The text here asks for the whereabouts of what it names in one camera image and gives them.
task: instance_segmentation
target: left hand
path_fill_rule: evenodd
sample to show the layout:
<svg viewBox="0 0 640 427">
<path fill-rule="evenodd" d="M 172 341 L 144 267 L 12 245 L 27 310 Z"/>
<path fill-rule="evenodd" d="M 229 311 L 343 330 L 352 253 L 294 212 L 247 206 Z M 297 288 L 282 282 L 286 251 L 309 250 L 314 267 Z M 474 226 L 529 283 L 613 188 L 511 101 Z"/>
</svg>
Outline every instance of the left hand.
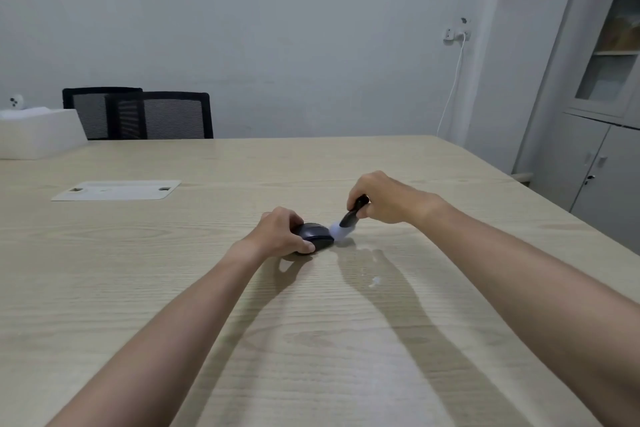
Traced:
<svg viewBox="0 0 640 427">
<path fill-rule="evenodd" d="M 294 211 L 278 206 L 263 213 L 258 225 L 243 241 L 255 245 L 265 258 L 283 257 L 293 252 L 312 253 L 316 247 L 311 242 L 291 233 L 293 227 L 303 223 Z"/>
</svg>

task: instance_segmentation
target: light wood tabletop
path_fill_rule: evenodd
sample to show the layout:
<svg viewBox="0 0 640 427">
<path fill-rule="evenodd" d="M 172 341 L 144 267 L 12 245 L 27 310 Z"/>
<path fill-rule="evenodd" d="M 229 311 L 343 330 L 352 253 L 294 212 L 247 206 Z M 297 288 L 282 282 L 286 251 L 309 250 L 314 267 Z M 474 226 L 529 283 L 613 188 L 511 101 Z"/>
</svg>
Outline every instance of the light wood tabletop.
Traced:
<svg viewBox="0 0 640 427">
<path fill-rule="evenodd" d="M 640 257 L 435 137 L 91 142 L 0 161 L 0 417 L 46 423 L 260 214 L 330 225 L 381 169 L 640 300 Z M 180 179 L 161 201 L 52 202 L 86 180 Z M 178 426 L 596 426 L 458 269 L 408 225 L 268 261 Z"/>
</svg>

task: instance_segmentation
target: hand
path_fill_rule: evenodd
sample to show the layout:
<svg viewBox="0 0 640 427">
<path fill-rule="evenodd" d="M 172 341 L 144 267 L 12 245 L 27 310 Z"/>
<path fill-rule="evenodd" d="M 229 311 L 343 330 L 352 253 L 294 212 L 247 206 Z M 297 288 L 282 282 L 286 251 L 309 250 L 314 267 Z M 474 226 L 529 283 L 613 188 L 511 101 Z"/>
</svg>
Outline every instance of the hand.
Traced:
<svg viewBox="0 0 640 427">
<path fill-rule="evenodd" d="M 366 194 L 371 203 L 358 211 L 358 218 L 373 218 L 384 223 L 413 224 L 419 213 L 438 199 L 435 194 L 407 186 L 382 171 L 364 174 L 358 179 L 349 192 L 347 209 L 352 209 L 362 194 Z"/>
<path fill-rule="evenodd" d="M 312 253 L 316 249 L 314 244 L 291 233 L 293 227 L 303 223 L 294 211 L 278 206 L 270 213 L 263 213 L 258 225 L 243 241 L 254 245 L 265 259 L 293 252 Z"/>
</svg>

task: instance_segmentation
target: forearm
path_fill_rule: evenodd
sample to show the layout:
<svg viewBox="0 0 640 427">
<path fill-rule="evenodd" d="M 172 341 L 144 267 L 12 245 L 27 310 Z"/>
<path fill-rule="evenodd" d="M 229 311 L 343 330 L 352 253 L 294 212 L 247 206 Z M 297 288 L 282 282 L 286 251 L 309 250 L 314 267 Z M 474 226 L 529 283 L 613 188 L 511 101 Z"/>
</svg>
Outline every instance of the forearm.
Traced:
<svg viewBox="0 0 640 427">
<path fill-rule="evenodd" d="M 638 304 L 439 198 L 430 199 L 436 204 L 418 210 L 413 224 L 588 406 L 601 407 L 596 397 L 607 384 L 640 393 Z M 627 407 L 636 411 L 638 405 Z"/>
<path fill-rule="evenodd" d="M 135 334 L 49 425 L 169 425 L 263 258 L 250 246 L 232 246 Z"/>
</svg>

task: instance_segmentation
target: chair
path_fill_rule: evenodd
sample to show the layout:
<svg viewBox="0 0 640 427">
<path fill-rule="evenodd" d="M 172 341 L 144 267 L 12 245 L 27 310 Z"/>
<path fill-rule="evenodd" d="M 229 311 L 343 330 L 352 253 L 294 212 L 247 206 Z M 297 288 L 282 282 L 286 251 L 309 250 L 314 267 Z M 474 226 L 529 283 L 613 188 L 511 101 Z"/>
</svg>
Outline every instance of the chair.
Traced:
<svg viewBox="0 0 640 427">
<path fill-rule="evenodd" d="M 91 88 L 65 88 L 62 91 L 63 108 L 75 108 L 89 140 L 113 139 L 109 135 L 105 96 L 113 93 L 141 92 L 141 88 L 102 86 Z"/>
<path fill-rule="evenodd" d="M 106 97 L 114 139 L 212 139 L 208 93 L 144 91 Z"/>
</svg>

